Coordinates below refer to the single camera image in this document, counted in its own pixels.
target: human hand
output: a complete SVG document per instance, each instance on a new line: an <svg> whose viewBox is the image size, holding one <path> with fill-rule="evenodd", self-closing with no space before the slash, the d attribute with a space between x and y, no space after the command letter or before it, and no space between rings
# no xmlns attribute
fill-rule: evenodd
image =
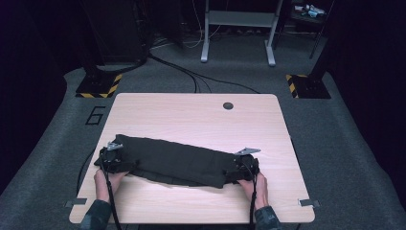
<svg viewBox="0 0 406 230"><path fill-rule="evenodd" d="M248 200L251 201L254 192L253 181L238 180L237 182L241 185ZM266 182L266 177L261 172L259 172L257 175L257 198L255 199L255 209L258 210L264 206L269 206L268 184Z"/></svg>
<svg viewBox="0 0 406 230"><path fill-rule="evenodd" d="M113 190L113 195L117 192L120 187L120 183L124 176L128 174L128 172L119 172L119 173L109 173L108 179L111 183L111 189ZM102 170L97 170L94 176L95 184L96 184L96 199L103 200L107 203L110 202L110 196L108 194L107 184L105 181L105 176Z"/></svg>

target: yellow black hazard stripe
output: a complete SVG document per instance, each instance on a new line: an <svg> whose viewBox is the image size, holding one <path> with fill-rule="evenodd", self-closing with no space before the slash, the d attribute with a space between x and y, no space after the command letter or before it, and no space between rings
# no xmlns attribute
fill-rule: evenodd
<svg viewBox="0 0 406 230"><path fill-rule="evenodd" d="M289 85L289 90L290 93L292 94L293 98L299 98L298 91L296 89L295 84L293 83L293 77L301 77L301 78L307 78L307 75L286 75L287 83Z"/></svg>
<svg viewBox="0 0 406 230"><path fill-rule="evenodd" d="M108 93L77 93L77 97L79 98L111 98L114 95L114 92L116 92L117 87L119 86L119 82L122 79L123 75L119 75L114 79L113 84L110 87L110 90Z"/></svg>

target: black cable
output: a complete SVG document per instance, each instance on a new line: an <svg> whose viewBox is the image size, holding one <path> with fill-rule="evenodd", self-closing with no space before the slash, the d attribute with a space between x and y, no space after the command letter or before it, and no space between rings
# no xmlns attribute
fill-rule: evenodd
<svg viewBox="0 0 406 230"><path fill-rule="evenodd" d="M255 90L255 89L253 89L253 88L251 88L251 87L248 87L248 86L245 86L245 85L242 85L242 84L239 84L239 83L234 83L234 82L229 82L229 81L225 81L225 80L216 80L216 79L213 79L213 78L209 78L209 77L206 77L206 76L203 76L203 75L194 73L194 72L191 71L191 70L188 70L188 69L185 69L185 68L183 68L183 67L180 67L179 65L173 64L173 63L168 62L168 61L165 61L165 60L162 60L162 59L160 59L160 58L154 56L153 54L149 54L148 56L149 56L150 58L154 59L154 60L157 60L157 61L159 61L159 62L161 62L161 63L164 63L164 64L166 64L166 65L168 65L168 66L170 66L170 67L172 67L172 68L175 68L175 69L177 69L177 70L179 70L179 71L182 71L182 72L184 72L184 73L188 73L189 75L196 75L196 76L199 77L199 78L203 78L203 79L207 79L207 80L211 80L211 81L217 81L217 82L220 82L220 83L227 83L227 84L237 85L237 86L240 86L240 87L249 89L249 90L251 90L251 91L253 91L253 92L255 92L255 93L260 94L259 91Z"/></svg>
<svg viewBox="0 0 406 230"><path fill-rule="evenodd" d="M89 155L87 155L86 159L84 160L83 164L81 165L79 175L78 175L78 181L77 181L77 196L79 194L79 184L80 184L80 179L81 179L81 173L83 172L83 168L86 165L86 162L89 160L90 156L95 152L96 148L94 148L92 151L90 151Z"/></svg>
<svg viewBox="0 0 406 230"><path fill-rule="evenodd" d="M192 78L192 80L193 80L193 82L194 82L194 93L197 92L197 87L199 88L199 91L200 91L200 85L198 84L196 78L195 78L192 74L183 71L183 70L181 69L181 67L179 67L179 66L177 66L177 65L175 65L175 64L166 62L166 61L164 61L164 60L162 60L162 59L160 59L160 58L157 58L157 57L155 57L155 56L153 56L153 55L151 55L151 54L149 54L149 56L150 56L152 59L154 59L154 60L156 60L156 61L158 61L158 62L161 62L161 63L163 63L163 64L166 64L167 66L170 66L170 67L172 67L172 68L175 68L175 69L177 69L177 70L179 70L179 71L182 71L183 73L187 74L189 77Z"/></svg>
<svg viewBox="0 0 406 230"><path fill-rule="evenodd" d="M108 179L108 172L104 169L104 165L102 163L102 153L99 154L99 161L101 162L101 170L104 174L105 181L107 184L108 196L110 197L111 213L113 214L114 222L116 223L117 229L122 230L122 226L120 225L120 222L119 222L119 217L117 216L116 203L114 202L114 195L113 195L113 189L111 188L111 182Z"/></svg>
<svg viewBox="0 0 406 230"><path fill-rule="evenodd" d="M143 64L145 64L146 62L147 62L146 59L141 59L140 62L137 62L136 64L134 64L134 65L132 65L132 66L125 67L125 68L119 69L119 70L101 70L101 69L99 69L99 68L98 68L98 69L99 69L100 71L103 71L104 73L107 73L107 74L120 75L120 74L122 74L122 73L131 71L131 70L135 70L136 68L138 68L138 67L142 66Z"/></svg>
<svg viewBox="0 0 406 230"><path fill-rule="evenodd" d="M255 200L257 198L257 175L253 174L250 170L250 168L244 163L241 162L245 168L247 168L248 172L251 175L252 181L253 181L253 186L254 186L254 191L251 196L251 204L250 204L250 225L249 228L250 230L255 230L255 225L254 225L254 207L255 207Z"/></svg>
<svg viewBox="0 0 406 230"><path fill-rule="evenodd" d="M151 48L155 48L157 46L169 45L169 44L170 44L170 42L167 39L163 39L160 41L154 41Z"/></svg>
<svg viewBox="0 0 406 230"><path fill-rule="evenodd" d="M212 93L212 89L210 88L210 86L204 80L202 80L199 76L197 76L197 77L206 84L206 87L209 89L210 93Z"/></svg>

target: round hole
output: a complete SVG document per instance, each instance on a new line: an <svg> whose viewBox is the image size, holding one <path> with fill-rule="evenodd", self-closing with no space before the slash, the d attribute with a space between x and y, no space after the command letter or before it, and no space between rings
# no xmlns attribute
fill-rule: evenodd
<svg viewBox="0 0 406 230"><path fill-rule="evenodd" d="M223 107L227 110L233 109L234 105L232 103L224 103Z"/></svg>

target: gray carpet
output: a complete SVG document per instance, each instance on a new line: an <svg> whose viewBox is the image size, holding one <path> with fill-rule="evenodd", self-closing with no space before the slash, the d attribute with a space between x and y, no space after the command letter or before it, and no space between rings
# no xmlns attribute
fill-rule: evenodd
<svg viewBox="0 0 406 230"><path fill-rule="evenodd" d="M209 62L205 64L199 61L201 44L183 50L169 45L153 49L151 53L207 77L240 83L278 97L309 195L322 204L315 209L316 219L303 224L301 229L406 229L406 214L391 180L377 165L332 77L326 74L323 78L331 100L298 100L290 94L285 75L308 74L323 44L315 58L308 59L313 41L284 35L275 51L277 66L269 67L264 39L252 35L213 41ZM62 105L29 159L0 197L0 229L77 228L69 221L71 209L64 204L76 196L80 166L97 145L114 101L114 97L76 98L75 90L83 77L81 69L66 74L68 89ZM206 82L213 93L254 93L236 85ZM209 93L204 83L200 82L200 86L203 93ZM191 93L193 90L190 77L149 59L142 67L123 75L114 96L122 92ZM103 114L101 123L87 126L86 120L94 106L105 106L97 110ZM205 229L227 229L223 227L206 226ZM296 225L285 224L284 227L294 229ZM138 226L129 225L127 229L138 229Z"/></svg>

